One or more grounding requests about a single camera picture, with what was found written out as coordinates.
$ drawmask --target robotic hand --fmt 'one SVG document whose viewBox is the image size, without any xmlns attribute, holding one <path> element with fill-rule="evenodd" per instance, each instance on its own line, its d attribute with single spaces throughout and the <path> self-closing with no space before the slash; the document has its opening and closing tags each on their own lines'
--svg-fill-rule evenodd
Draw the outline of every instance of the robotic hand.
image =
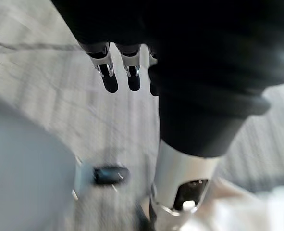
<svg viewBox="0 0 284 231">
<path fill-rule="evenodd" d="M 118 89 L 110 42 L 132 91 L 140 44 L 158 61 L 149 69 L 160 115 L 150 215 L 156 230 L 176 230 L 198 209 L 244 121 L 269 108 L 265 88 L 284 83 L 284 0 L 52 2 L 107 91 Z"/>
</svg>

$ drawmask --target gray carpet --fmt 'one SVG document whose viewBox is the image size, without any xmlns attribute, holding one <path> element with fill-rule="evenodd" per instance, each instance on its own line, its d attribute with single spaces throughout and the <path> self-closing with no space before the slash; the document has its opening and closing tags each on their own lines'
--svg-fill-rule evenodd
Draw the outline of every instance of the gray carpet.
<svg viewBox="0 0 284 231">
<path fill-rule="evenodd" d="M 0 0 L 0 41 L 76 44 L 48 0 Z M 82 51 L 0 54 L 0 97 L 94 164 L 120 162 L 127 185 L 94 188 L 53 220 L 53 231 L 136 230 L 138 200 L 150 187 L 158 146 L 158 100 L 149 92 L 148 51 L 141 50 L 141 89 L 131 92 L 119 53 L 111 46 L 119 90 L 109 94 Z M 272 109 L 251 117 L 217 176 L 252 192 L 284 185 L 284 85 L 265 94 Z"/>
</svg>

